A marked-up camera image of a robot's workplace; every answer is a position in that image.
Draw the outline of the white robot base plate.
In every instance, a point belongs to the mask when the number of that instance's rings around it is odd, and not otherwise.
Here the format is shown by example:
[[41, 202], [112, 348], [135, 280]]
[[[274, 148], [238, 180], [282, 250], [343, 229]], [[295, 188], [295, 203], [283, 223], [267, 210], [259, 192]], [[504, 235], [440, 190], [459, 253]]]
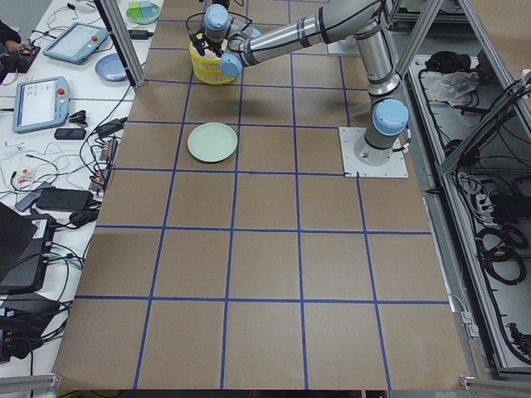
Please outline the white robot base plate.
[[400, 138], [387, 149], [375, 149], [365, 141], [365, 128], [339, 127], [339, 143], [345, 177], [408, 178]]

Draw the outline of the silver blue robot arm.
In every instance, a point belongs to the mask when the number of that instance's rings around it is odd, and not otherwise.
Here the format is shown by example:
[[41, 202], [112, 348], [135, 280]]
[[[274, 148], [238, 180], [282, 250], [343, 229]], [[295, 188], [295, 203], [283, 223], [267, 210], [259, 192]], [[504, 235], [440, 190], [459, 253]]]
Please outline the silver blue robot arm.
[[397, 90], [401, 74], [393, 63], [382, 24], [383, 1], [332, 1], [314, 14], [261, 33], [251, 19], [230, 14], [227, 2], [213, 2], [202, 12], [197, 31], [189, 39], [199, 55], [212, 51], [222, 74], [236, 78], [242, 71], [265, 61], [310, 48], [353, 41], [358, 49], [368, 80], [371, 122], [362, 145], [373, 151], [393, 149], [398, 136], [407, 128], [409, 111]]

